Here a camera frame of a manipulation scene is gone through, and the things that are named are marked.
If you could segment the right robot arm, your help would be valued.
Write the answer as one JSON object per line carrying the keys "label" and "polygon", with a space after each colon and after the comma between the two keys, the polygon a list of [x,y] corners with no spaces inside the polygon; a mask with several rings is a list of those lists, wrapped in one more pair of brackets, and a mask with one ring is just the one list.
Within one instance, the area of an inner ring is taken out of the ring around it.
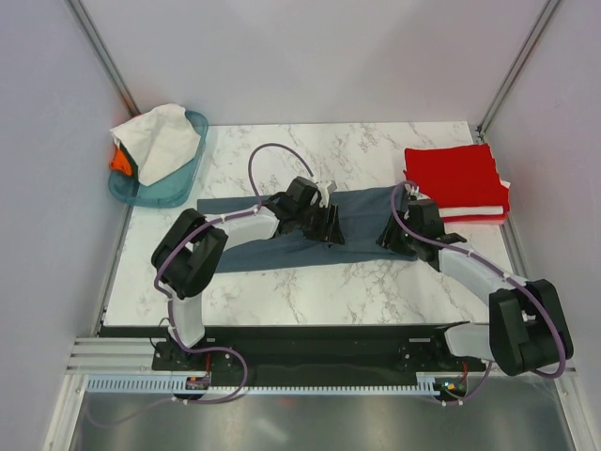
{"label": "right robot arm", "polygon": [[377,243],[419,258],[487,306],[485,323],[446,326],[444,337],[430,346],[436,367],[452,369],[471,357],[494,362],[509,376],[542,375],[548,365],[557,367],[554,377],[564,372],[574,345],[554,285],[507,272],[477,253],[462,236],[446,232],[435,201],[410,196],[396,205]]}

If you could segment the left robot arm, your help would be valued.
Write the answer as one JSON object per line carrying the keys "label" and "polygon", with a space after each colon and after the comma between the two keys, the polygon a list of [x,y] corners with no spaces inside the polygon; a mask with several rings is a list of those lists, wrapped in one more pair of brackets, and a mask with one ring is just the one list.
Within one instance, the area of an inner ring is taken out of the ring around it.
{"label": "left robot arm", "polygon": [[155,288],[167,297],[169,333],[177,342],[174,359],[196,369],[206,359],[202,292],[224,252],[253,241],[266,241],[295,230],[308,241],[343,245],[338,206],[331,202],[333,180],[294,178],[286,191],[250,208],[205,216],[184,210],[155,249],[151,263]]}

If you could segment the folded white t-shirt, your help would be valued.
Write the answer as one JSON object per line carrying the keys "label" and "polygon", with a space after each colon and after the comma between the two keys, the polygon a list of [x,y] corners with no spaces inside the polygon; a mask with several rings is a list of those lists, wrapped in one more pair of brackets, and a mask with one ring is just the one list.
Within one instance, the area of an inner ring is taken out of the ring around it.
{"label": "folded white t-shirt", "polygon": [[440,207],[440,217],[446,223],[502,222],[510,209],[510,187],[511,183],[502,179],[474,186]]}

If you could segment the folded red t-shirt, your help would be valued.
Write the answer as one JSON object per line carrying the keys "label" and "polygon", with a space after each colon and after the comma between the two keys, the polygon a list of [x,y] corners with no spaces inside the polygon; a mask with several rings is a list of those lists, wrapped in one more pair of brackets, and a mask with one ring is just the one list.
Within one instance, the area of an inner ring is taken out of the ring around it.
{"label": "folded red t-shirt", "polygon": [[442,208],[439,216],[444,223],[502,224],[507,213],[503,206]]}
{"label": "folded red t-shirt", "polygon": [[406,179],[442,208],[509,209],[490,145],[405,150]]}

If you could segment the folded red t-shirt bottom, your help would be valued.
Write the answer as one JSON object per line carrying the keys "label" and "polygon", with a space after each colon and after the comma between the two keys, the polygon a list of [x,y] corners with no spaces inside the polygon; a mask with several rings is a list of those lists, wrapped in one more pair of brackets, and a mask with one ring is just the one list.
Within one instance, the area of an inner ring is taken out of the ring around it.
{"label": "folded red t-shirt bottom", "polygon": [[444,223],[502,224],[507,213],[503,206],[442,208],[439,216]]}

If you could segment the teal plastic bin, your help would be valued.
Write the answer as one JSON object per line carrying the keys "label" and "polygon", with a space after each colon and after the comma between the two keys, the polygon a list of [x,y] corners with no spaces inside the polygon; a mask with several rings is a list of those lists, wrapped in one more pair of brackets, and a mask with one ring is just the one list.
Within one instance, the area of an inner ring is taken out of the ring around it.
{"label": "teal plastic bin", "polygon": [[121,172],[112,171],[108,178],[108,189],[114,198],[125,204],[158,209],[175,208],[188,199],[204,153],[208,121],[202,114],[192,110],[187,110],[185,117],[200,136],[194,157],[173,174],[150,186],[142,185]]}

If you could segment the crumpled white t-shirt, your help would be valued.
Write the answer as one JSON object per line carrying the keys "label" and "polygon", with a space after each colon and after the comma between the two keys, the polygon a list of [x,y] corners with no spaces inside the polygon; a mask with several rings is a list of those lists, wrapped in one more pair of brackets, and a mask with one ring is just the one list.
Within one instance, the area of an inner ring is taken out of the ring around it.
{"label": "crumpled white t-shirt", "polygon": [[138,182],[150,186],[173,174],[195,155],[200,136],[175,103],[158,106],[110,130],[139,166]]}

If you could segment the dark green t-shirt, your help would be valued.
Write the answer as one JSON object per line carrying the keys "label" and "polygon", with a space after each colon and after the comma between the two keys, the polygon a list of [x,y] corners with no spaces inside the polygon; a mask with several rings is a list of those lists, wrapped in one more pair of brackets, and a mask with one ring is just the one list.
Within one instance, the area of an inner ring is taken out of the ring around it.
{"label": "dark green t-shirt", "polygon": [[128,163],[128,169],[126,170],[126,174],[133,179],[138,179],[139,166],[137,162],[134,160],[134,158],[131,156],[131,154],[123,144],[120,145],[120,150]]}

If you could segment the orange t-shirt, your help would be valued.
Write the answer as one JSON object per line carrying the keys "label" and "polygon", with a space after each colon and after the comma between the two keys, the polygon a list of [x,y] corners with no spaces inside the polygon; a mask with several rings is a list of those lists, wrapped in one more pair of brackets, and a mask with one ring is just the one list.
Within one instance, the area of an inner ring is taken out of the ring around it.
{"label": "orange t-shirt", "polygon": [[116,148],[114,157],[109,163],[109,167],[112,171],[120,172],[128,176],[126,174],[126,170],[128,169],[128,163],[120,148]]}

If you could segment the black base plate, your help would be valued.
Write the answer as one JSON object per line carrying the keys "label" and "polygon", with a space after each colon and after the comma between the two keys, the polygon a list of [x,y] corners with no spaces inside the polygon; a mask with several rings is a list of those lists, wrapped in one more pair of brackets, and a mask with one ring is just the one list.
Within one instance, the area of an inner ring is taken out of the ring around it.
{"label": "black base plate", "polygon": [[481,372],[485,365],[455,357],[438,325],[208,326],[194,353],[169,338],[152,367],[207,370],[234,382],[408,382],[420,372]]}

